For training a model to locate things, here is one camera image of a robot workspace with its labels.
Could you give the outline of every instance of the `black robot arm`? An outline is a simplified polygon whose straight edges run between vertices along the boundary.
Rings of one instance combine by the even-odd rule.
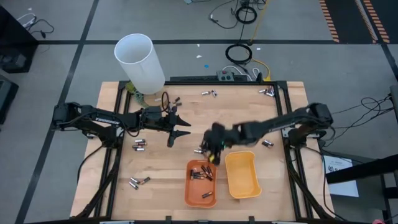
[[[123,128],[129,134],[140,129],[164,131],[170,133],[167,146],[172,147],[175,138],[190,134],[187,131],[174,131],[174,126],[191,125],[182,120],[179,115],[176,115],[176,106],[166,112],[167,114],[163,117],[162,109],[159,106],[150,106],[133,113],[119,114],[94,108],[90,105],[64,103],[55,106],[52,126],[61,131],[70,127],[80,129],[85,136],[98,136],[106,147],[115,146],[118,127]],[[104,127],[94,121],[108,123],[111,126]]]
[[[234,124],[230,130],[225,129],[222,124],[213,123],[211,129],[205,132],[200,147],[208,154],[209,161],[218,165],[221,151],[226,147],[253,145],[269,132],[301,124],[299,128],[289,131],[290,145],[299,147],[305,144],[309,134],[319,129],[328,129],[332,123],[333,119],[328,107],[321,103],[312,103],[292,113],[263,122]]]

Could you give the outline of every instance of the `wooden table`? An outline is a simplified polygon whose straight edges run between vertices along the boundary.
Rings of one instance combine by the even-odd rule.
[[[99,93],[97,107],[112,111],[116,99],[118,82],[104,82]],[[302,82],[288,82],[292,109],[308,105]],[[216,89],[218,96],[202,96],[201,92]],[[262,220],[295,220],[290,193],[288,173],[285,164],[282,137],[279,131],[266,134],[263,139],[275,145],[268,149],[261,144],[254,147],[234,146],[222,153],[218,168],[217,204],[213,208],[191,208],[184,202],[185,169],[192,159],[202,159],[194,154],[202,140],[203,133],[215,121],[231,128],[232,124],[277,116],[275,99],[258,93],[258,86],[165,86],[170,100],[181,97],[182,106],[178,114],[189,122],[191,127],[179,126],[177,129],[191,134],[177,138],[173,148],[166,146],[168,134],[152,130],[142,130],[138,138],[146,139],[148,145],[144,152],[132,149],[134,138],[126,135],[114,198],[113,220],[164,220],[171,215],[173,220],[242,220],[254,216]],[[129,111],[140,106],[133,102]],[[100,145],[98,139],[89,140],[86,156]],[[316,140],[307,141],[309,147],[318,150]],[[228,180],[224,157],[230,152],[250,150],[255,153],[257,178],[262,188],[260,196],[237,200],[228,190]],[[86,161],[81,170],[71,215],[79,213],[97,191],[103,168],[105,150],[99,151]],[[308,188],[323,205],[323,166],[320,155],[302,149],[303,166]],[[129,178],[151,181],[139,190],[129,185]],[[104,194],[102,214],[108,201],[109,188]],[[302,193],[298,190],[302,216],[305,217]],[[333,209],[326,185],[326,202]]]

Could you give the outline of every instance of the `white cylinder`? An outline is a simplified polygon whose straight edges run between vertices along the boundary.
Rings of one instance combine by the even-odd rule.
[[[164,86],[162,67],[154,45],[146,35],[123,37],[114,48],[114,56],[140,93],[154,94]]]

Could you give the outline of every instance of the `yellow plastic bin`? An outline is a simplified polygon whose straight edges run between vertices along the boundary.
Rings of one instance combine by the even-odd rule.
[[[237,199],[257,197],[261,188],[254,167],[254,153],[232,152],[225,157],[229,193]]]

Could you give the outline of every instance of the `concrete floor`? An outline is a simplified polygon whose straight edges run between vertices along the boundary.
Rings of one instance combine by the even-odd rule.
[[[47,40],[80,40],[93,2],[3,0],[2,5],[14,17],[32,8],[39,19],[48,20],[55,32]],[[241,24],[224,30],[207,19],[218,4],[216,0],[191,5],[183,0],[99,0],[87,39],[118,40],[136,32],[154,40],[237,39]],[[213,14],[226,26],[235,22],[230,7],[234,4]],[[255,24],[245,26],[244,39],[250,38],[254,27]],[[46,29],[44,24],[37,28]],[[257,39],[331,40],[331,36],[317,0],[278,0],[270,2]],[[230,64],[224,56],[227,46],[176,44],[155,45],[155,48],[168,80],[176,76],[214,75],[216,70]],[[380,45],[259,44],[251,48],[255,58],[270,66],[273,80],[303,81],[309,102],[326,103],[331,111],[357,105],[366,96],[384,98],[389,86],[397,82]],[[397,58],[398,45],[389,48]],[[3,74],[20,88],[0,133],[0,177],[4,180],[0,184],[2,223],[16,220],[49,128],[52,108],[60,97],[76,49],[76,45],[41,45],[29,73]],[[113,49],[111,44],[83,47],[67,101],[95,105],[101,82],[127,80]],[[246,55],[243,51],[233,53]],[[258,64],[248,65],[255,66],[265,72]],[[363,112],[359,108],[337,114],[335,126],[351,124]],[[350,129],[328,149],[383,158],[396,153],[397,132],[395,117],[389,113]],[[55,133],[25,222],[68,218],[86,142],[78,132]],[[380,211],[372,206],[358,209],[338,198],[333,200],[336,212],[351,221],[371,222],[381,218]]]

